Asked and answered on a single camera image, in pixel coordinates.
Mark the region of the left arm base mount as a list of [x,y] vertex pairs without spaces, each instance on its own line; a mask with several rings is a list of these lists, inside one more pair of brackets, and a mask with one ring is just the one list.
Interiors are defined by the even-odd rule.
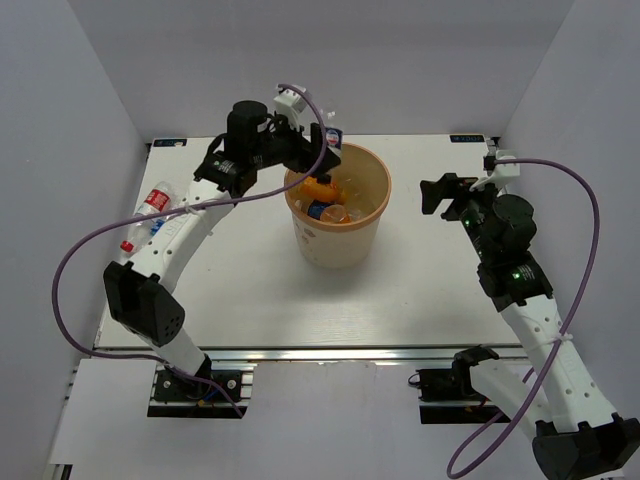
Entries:
[[165,419],[239,420],[248,410],[256,364],[212,358],[209,379],[195,382],[165,366],[156,368],[150,388],[147,416]]

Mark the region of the clear bottle black cap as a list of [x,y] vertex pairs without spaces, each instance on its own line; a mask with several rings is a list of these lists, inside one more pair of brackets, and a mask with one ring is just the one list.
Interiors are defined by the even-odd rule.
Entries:
[[334,110],[323,111],[322,116],[326,130],[327,146],[334,154],[340,156],[343,143],[343,128],[340,118]]

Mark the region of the clear capless bottle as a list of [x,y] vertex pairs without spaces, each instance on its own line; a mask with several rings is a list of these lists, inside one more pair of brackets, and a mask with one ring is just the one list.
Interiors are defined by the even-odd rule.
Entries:
[[338,181],[343,204],[351,221],[363,220],[372,215],[378,208],[376,192],[368,183],[356,176],[346,176]]

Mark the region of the blue label bottle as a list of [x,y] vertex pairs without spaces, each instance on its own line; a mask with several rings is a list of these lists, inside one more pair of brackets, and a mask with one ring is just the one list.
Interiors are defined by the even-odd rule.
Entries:
[[330,206],[331,206],[331,203],[313,200],[306,208],[306,214],[309,217],[320,221],[322,213]]

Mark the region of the orange juice bottle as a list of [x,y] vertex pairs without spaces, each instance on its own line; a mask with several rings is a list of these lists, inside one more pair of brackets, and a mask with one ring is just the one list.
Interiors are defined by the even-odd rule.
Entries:
[[329,224],[348,224],[351,217],[344,205],[331,204],[323,209],[320,221]]
[[300,192],[324,203],[338,203],[341,199],[341,189],[333,182],[320,183],[316,178],[308,177],[300,184]]

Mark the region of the long red label bottle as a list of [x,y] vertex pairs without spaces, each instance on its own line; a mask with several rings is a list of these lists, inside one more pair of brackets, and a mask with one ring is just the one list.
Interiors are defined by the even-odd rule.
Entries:
[[134,213],[137,221],[129,226],[127,235],[120,244],[121,251],[125,255],[132,255],[147,245],[166,222],[166,213],[175,208],[177,202],[177,190],[172,183],[157,183]]

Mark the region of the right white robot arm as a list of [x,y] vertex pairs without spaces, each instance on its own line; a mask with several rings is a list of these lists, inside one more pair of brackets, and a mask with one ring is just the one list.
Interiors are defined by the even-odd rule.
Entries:
[[422,212],[442,213],[464,228],[480,263],[480,285],[514,332],[536,374],[526,385],[487,347],[459,352],[453,390],[482,395],[531,442],[548,479],[586,479],[618,470],[639,448],[639,422],[621,417],[563,332],[552,286],[529,251],[537,232],[534,208],[489,182],[446,173],[420,183]]

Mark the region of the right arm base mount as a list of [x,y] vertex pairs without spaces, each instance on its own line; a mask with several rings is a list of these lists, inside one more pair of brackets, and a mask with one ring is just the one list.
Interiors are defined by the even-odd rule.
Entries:
[[407,383],[419,391],[421,424],[484,424],[494,416],[507,423],[509,418],[471,386],[471,368],[499,358],[493,349],[475,346],[456,353],[448,368],[416,370]]

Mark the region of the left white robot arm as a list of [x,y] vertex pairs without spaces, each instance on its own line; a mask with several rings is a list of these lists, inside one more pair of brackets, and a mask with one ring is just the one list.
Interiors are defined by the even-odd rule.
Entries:
[[243,100],[227,116],[227,130],[209,145],[176,213],[126,262],[104,272],[111,317],[179,370],[177,387],[199,399],[211,387],[210,365],[183,327],[185,311],[172,293],[179,277],[215,225],[256,183],[261,169],[282,164],[323,182],[341,163],[342,131],[331,121],[299,125],[303,100],[292,91],[276,109]]

